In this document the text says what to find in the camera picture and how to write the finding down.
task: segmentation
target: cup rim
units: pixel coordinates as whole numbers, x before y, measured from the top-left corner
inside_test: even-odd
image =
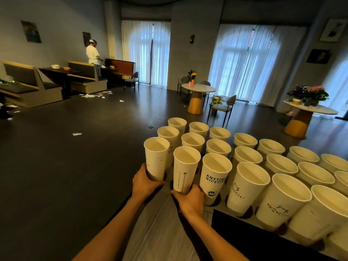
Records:
[[[228,161],[230,164],[230,167],[228,168],[228,169],[226,169],[226,171],[223,171],[223,172],[219,172],[219,171],[216,171],[216,170],[213,170],[212,168],[210,168],[205,162],[204,162],[204,158],[205,157],[219,157],[219,158],[222,158],[222,160],[225,160],[225,161]],[[227,158],[227,157],[225,157],[225,156],[223,156],[223,155],[221,155],[221,154],[218,154],[218,153],[208,153],[208,154],[205,154],[204,155],[204,157],[203,157],[203,159],[202,159],[202,162],[203,162],[203,165],[205,165],[207,168],[209,168],[211,171],[214,171],[214,172],[217,172],[217,173],[220,173],[220,174],[224,174],[224,173],[228,173],[228,172],[230,172],[231,170],[232,170],[232,163],[231,163],[231,161]]]
[[[340,157],[335,156],[335,155],[332,155],[332,154],[322,154],[322,155],[320,156],[326,163],[330,164],[331,166],[333,166],[333,167],[335,167],[335,168],[338,168],[339,171],[346,171],[344,168],[340,168],[340,167],[335,166],[334,164],[330,163],[330,162],[327,161],[323,156],[333,156],[333,157],[336,157],[336,158],[338,158],[339,160],[343,160],[343,161],[344,161],[345,163],[347,163],[347,165],[348,165],[348,161],[346,161],[345,159],[340,158]]]
[[[223,129],[223,131],[227,131],[230,135],[229,135],[229,136],[218,136],[218,135],[215,135],[215,134],[212,132],[212,129],[213,129],[213,128],[221,128],[221,129]],[[230,137],[231,137],[231,132],[230,132],[230,131],[228,131],[228,130],[225,129],[225,128],[219,127],[219,126],[213,126],[213,127],[211,127],[211,128],[209,129],[209,133],[212,134],[212,135],[214,135],[214,136],[216,136],[216,137],[221,137],[221,138],[230,138]]]
[[[342,214],[342,213],[339,213],[339,212],[337,212],[336,210],[333,210],[333,209],[331,209],[330,207],[328,207],[326,204],[324,204],[319,198],[317,198],[317,196],[315,195],[315,191],[313,191],[313,190],[315,190],[315,189],[330,189],[330,190],[333,190],[334,191],[334,193],[337,193],[338,194],[338,196],[341,196],[344,200],[346,200],[346,201],[348,201],[348,198],[346,197],[346,196],[344,196],[342,193],[340,193],[340,192],[338,192],[338,191],[336,191],[336,190],[334,190],[334,189],[332,189],[332,188],[329,188],[329,187],[326,187],[326,186],[323,186],[323,185],[313,185],[312,187],[311,187],[311,193],[313,194],[313,196],[322,204],[322,205],[324,205],[326,208],[328,208],[329,210],[331,210],[331,211],[333,211],[333,212],[335,212],[335,213],[337,213],[338,215],[341,215],[341,216],[344,216],[344,217],[347,217],[348,218],[348,213],[347,213],[347,215],[344,215],[344,214]]]
[[[311,175],[308,175],[301,167],[303,167],[304,164],[310,164],[311,166],[314,166],[316,167],[318,170],[322,170],[322,171],[325,171],[328,175],[330,175],[332,177],[332,180],[333,181],[330,181],[330,182],[326,182],[326,181],[322,181],[322,180],[319,180],[319,179],[315,179],[313,178]],[[325,184],[334,184],[335,183],[335,177],[329,172],[327,171],[326,169],[316,165],[316,164],[313,164],[313,163],[310,163],[310,162],[305,162],[305,161],[302,161],[302,162],[299,162],[298,163],[298,168],[299,168],[299,171],[302,171],[303,174],[305,174],[307,177],[311,178],[312,180],[315,180],[315,181],[318,181],[318,182],[321,182],[321,183],[325,183]]]
[[[182,124],[182,125],[173,125],[171,122],[169,122],[170,119],[179,119],[179,121],[185,121],[185,124]],[[187,121],[183,118],[180,118],[180,117],[172,117],[172,118],[169,118],[168,119],[168,124],[172,124],[173,127],[182,127],[182,126],[186,126],[187,125]]]
[[[169,128],[174,128],[176,131],[177,131],[177,135],[175,135],[175,136],[163,136],[163,135],[161,135],[158,131],[159,131],[159,129],[161,129],[161,128],[164,128],[164,127],[169,127]],[[179,132],[179,130],[177,129],[177,128],[175,128],[175,127],[172,127],[172,126],[162,126],[162,127],[160,127],[160,128],[158,128],[157,129],[157,134],[158,135],[160,135],[160,137],[162,137],[162,138],[175,138],[175,137],[177,137],[179,134],[180,134],[180,132]]]
[[[307,159],[307,158],[304,158],[304,157],[300,157],[298,154],[294,153],[294,152],[292,151],[292,149],[306,149],[306,151],[310,151],[311,153],[313,153],[313,154],[317,157],[317,160],[311,160],[311,159]],[[298,146],[298,145],[293,145],[293,146],[291,146],[291,147],[289,148],[289,150],[291,151],[292,154],[294,154],[294,156],[296,156],[296,157],[298,157],[298,158],[306,159],[306,160],[311,161],[311,162],[313,162],[313,163],[317,163],[317,162],[320,161],[320,157],[319,157],[316,153],[314,153],[312,150],[310,150],[310,149],[308,149],[308,148],[303,148],[303,147]]]
[[[285,147],[284,147],[281,143],[278,143],[277,141],[274,141],[274,140],[272,140],[272,139],[267,139],[267,138],[263,138],[263,139],[260,139],[260,140],[259,140],[259,144],[262,145],[263,148],[265,148],[265,149],[267,149],[267,150],[269,150],[269,151],[278,152],[278,151],[275,151],[275,150],[273,150],[273,149],[269,149],[269,148],[265,147],[265,146],[261,143],[261,141],[263,142],[263,140],[267,140],[267,141],[271,141],[271,142],[276,143],[277,145],[279,145],[279,146],[281,146],[281,147],[283,148],[284,151],[282,151],[281,153],[284,153],[284,152],[285,152]]]
[[[226,141],[224,141],[224,140],[221,140],[221,139],[217,139],[217,138],[214,138],[214,139],[209,139],[208,141],[207,141],[207,143],[206,143],[206,145],[207,145],[207,147],[208,147],[208,142],[209,141],[211,141],[211,140],[214,140],[214,141],[218,141],[218,142],[220,142],[221,144],[227,144],[229,147],[230,147],[230,151],[228,151],[228,152],[223,152],[223,153],[221,153],[221,152],[217,152],[217,151],[215,151],[214,150],[214,152],[216,153],[216,154],[226,154],[226,153],[231,153],[231,151],[232,151],[232,148],[231,148],[231,145],[229,144],[229,143],[227,143]]]
[[[203,131],[193,129],[193,128],[191,127],[191,124],[193,124],[193,123],[201,123],[201,124],[207,126],[208,129],[207,129],[207,130],[203,130]],[[202,123],[202,122],[191,122],[191,123],[189,124],[189,128],[192,128],[192,130],[195,130],[195,131],[197,131],[197,132],[207,132],[207,131],[209,131],[209,126],[208,126],[206,123]]]
[[[145,143],[146,143],[148,140],[153,139],[153,138],[159,138],[159,139],[166,140],[165,138],[163,138],[163,137],[158,137],[158,136],[154,136],[154,137],[150,137],[150,138],[146,139],[145,142],[144,142],[144,148],[147,149],[147,150],[149,150],[149,151],[151,151],[151,152],[156,152],[156,153],[163,152],[163,151],[167,150],[167,149],[171,146],[171,144],[169,143],[169,141],[166,140],[166,141],[167,141],[167,142],[166,142],[166,145],[168,145],[167,148],[165,148],[164,150],[161,150],[161,151],[152,151],[152,150],[148,149],[148,148],[145,146]]]
[[[187,143],[185,140],[183,140],[183,139],[182,139],[182,137],[183,137],[184,135],[188,135],[188,134],[195,134],[195,135],[200,136],[200,137],[202,138],[202,140],[203,140],[203,144],[199,144],[199,145],[192,145],[192,144]],[[203,136],[201,136],[200,134],[193,133],[193,132],[188,132],[188,133],[183,134],[183,135],[181,136],[181,141],[184,141],[186,144],[188,144],[188,145],[190,145],[190,146],[201,146],[201,145],[204,145],[204,143],[205,143],[205,138],[204,138]]]
[[[253,137],[252,135],[249,135],[249,134],[246,134],[246,133],[235,133],[235,134],[234,134],[234,139],[236,139],[236,135],[247,135],[247,136],[251,136],[252,138],[254,138],[253,140],[256,141],[255,145],[257,145],[257,144],[259,143],[259,141],[258,141],[255,137]],[[246,144],[246,145],[253,145],[253,144],[254,144],[254,143],[249,144],[249,143],[243,142],[243,141],[241,141],[241,140],[239,140],[239,139],[237,139],[237,140],[240,141],[240,142],[242,142],[243,144]]]
[[[265,183],[265,184],[259,184],[259,183],[255,183],[255,182],[252,182],[250,180],[247,180],[238,170],[238,167],[239,167],[240,164],[246,164],[246,163],[255,165],[255,166],[259,167],[261,169],[261,171],[264,171],[266,173],[266,175],[268,176],[268,182]],[[266,186],[266,185],[268,185],[271,182],[271,177],[269,176],[268,172],[264,168],[260,167],[259,165],[255,164],[255,163],[252,163],[252,162],[240,162],[240,163],[238,163],[238,165],[237,165],[237,172],[239,172],[239,174],[242,176],[242,178],[244,178],[246,181],[249,181],[250,183],[252,183],[254,185]]]
[[[309,200],[300,200],[300,199],[294,198],[293,196],[290,196],[289,194],[285,193],[285,192],[284,192],[283,190],[281,190],[281,189],[278,187],[278,185],[274,182],[274,179],[273,179],[273,178],[277,178],[278,175],[285,175],[286,177],[290,177],[290,178],[295,179],[300,185],[302,185],[302,187],[305,187],[305,188],[306,188],[306,190],[307,190],[308,193],[310,194],[310,199],[309,199]],[[287,174],[282,174],[282,173],[277,173],[277,174],[274,174],[274,175],[272,176],[272,183],[277,187],[278,190],[280,190],[283,194],[285,194],[286,196],[292,198],[293,200],[297,200],[297,201],[299,201],[299,202],[309,202],[309,201],[313,198],[313,194],[312,194],[311,190],[310,190],[304,183],[302,183],[302,181],[296,179],[296,178],[293,177],[293,176],[290,176],[290,175],[287,175]]]
[[[342,183],[343,185],[347,186],[348,187],[348,184],[346,184],[345,182],[343,182],[341,180],[341,177],[337,177],[337,172],[339,172],[341,174],[341,172],[344,172],[344,173],[347,173],[348,174],[348,171],[343,171],[343,170],[337,170],[333,173],[333,175],[335,175],[335,179],[337,179],[340,183]]]
[[[296,166],[297,171],[296,171],[296,172],[293,172],[293,171],[286,171],[286,170],[283,170],[283,169],[281,169],[281,168],[278,168],[277,166],[273,165],[273,163],[271,163],[271,162],[268,160],[268,156],[269,156],[269,157],[279,156],[279,157],[281,157],[281,159],[285,158],[285,159],[289,160],[289,161],[291,162],[292,165],[295,165],[295,166]],[[272,166],[274,166],[274,167],[275,167],[276,169],[278,169],[278,170],[281,170],[281,171],[284,171],[284,172],[288,172],[288,173],[290,173],[290,174],[296,174],[296,173],[299,171],[299,167],[296,165],[296,163],[295,163],[294,161],[292,161],[291,159],[285,157],[285,156],[282,156],[282,155],[279,155],[279,154],[268,154],[268,155],[266,156],[266,160],[268,161],[268,163],[270,163]]]
[[[235,154],[236,154],[236,151],[238,151],[239,149],[241,149],[241,150],[243,150],[243,149],[246,149],[246,148],[250,148],[250,147],[248,147],[248,146],[237,146],[236,148],[235,148]],[[251,150],[253,150],[253,151],[255,151],[256,153],[258,153],[258,155],[259,155],[259,158],[260,158],[260,161],[257,161],[257,162],[255,162],[254,164],[258,164],[258,163],[261,163],[262,161],[263,161],[263,157],[262,157],[262,155],[258,152],[258,151],[256,151],[255,149],[252,149],[252,148],[250,148]]]
[[[187,145],[182,145],[182,146],[179,146],[179,147],[177,147],[175,150],[174,150],[174,152],[173,152],[173,156],[174,156],[174,158],[175,159],[177,159],[177,160],[179,160],[178,158],[176,158],[175,157],[175,151],[176,150],[180,150],[180,149],[191,149],[193,152],[198,152],[198,154],[199,154],[199,159],[198,159],[198,161],[196,161],[196,162],[193,162],[193,163],[185,163],[185,162],[182,162],[182,161],[180,161],[181,163],[183,163],[183,164],[185,164],[185,165],[193,165],[193,164],[196,164],[196,163],[198,163],[200,160],[201,160],[201,154],[200,154],[200,152],[197,150],[197,149],[195,149],[195,148],[193,148],[193,147],[191,147],[191,146],[187,146]]]

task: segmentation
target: framed artwork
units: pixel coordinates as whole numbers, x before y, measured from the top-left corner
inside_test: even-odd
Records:
[[[331,57],[330,50],[312,49],[306,62],[314,63],[314,64],[327,64],[330,57]]]
[[[337,42],[347,24],[346,19],[329,19],[319,41]]]
[[[89,46],[89,41],[92,39],[92,37],[90,36],[90,33],[82,32],[82,36],[84,38],[85,47],[88,47]]]
[[[38,27],[33,22],[20,21],[23,27],[23,31],[28,42],[42,43]]]

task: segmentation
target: forearm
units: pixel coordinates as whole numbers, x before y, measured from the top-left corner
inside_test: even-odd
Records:
[[[113,261],[140,205],[139,200],[130,198],[124,208],[73,261]]]
[[[248,259],[223,239],[203,218],[189,221],[214,261],[248,261]]]

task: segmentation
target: orange table base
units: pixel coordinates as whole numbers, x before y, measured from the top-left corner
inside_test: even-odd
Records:
[[[202,115],[202,92],[192,92],[189,109],[191,114]]]
[[[284,129],[284,133],[289,136],[304,139],[313,112],[300,109]]]

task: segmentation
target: gray chair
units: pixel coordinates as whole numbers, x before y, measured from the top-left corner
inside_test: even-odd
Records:
[[[179,95],[181,96],[181,85],[184,83],[189,83],[190,82],[190,78],[188,76],[184,76],[182,78],[179,78],[177,80],[177,89],[176,89],[176,93],[179,91],[179,86],[180,86],[180,93]]]
[[[206,85],[206,86],[211,86],[210,82],[209,81],[201,81],[199,84],[203,84],[203,85]],[[207,95],[207,93],[203,93],[203,96],[204,96],[204,101],[203,101],[203,107],[204,107],[204,104],[205,104],[205,96]]]
[[[138,72],[134,72],[132,78],[129,78],[129,79],[125,80],[125,81],[131,83],[130,87],[134,86],[134,92],[135,92],[135,85],[138,82],[138,91],[139,91],[139,74],[138,74]]]
[[[230,117],[231,117],[231,112],[232,112],[232,109],[233,109],[233,105],[235,104],[236,102],[236,98],[237,98],[237,95],[234,95],[232,97],[230,97],[228,100],[227,100],[227,105],[225,104],[215,104],[213,106],[210,106],[209,108],[209,113],[208,113],[208,119],[207,119],[207,122],[208,123],[208,120],[209,120],[209,115],[210,115],[210,111],[211,109],[215,109],[216,112],[217,111],[223,111],[225,112],[225,118],[223,120],[223,124],[222,124],[222,127],[225,125],[225,120],[226,120],[226,116],[227,116],[227,113],[230,112],[230,115],[228,116],[228,120],[227,120],[227,123],[228,121],[230,120]]]

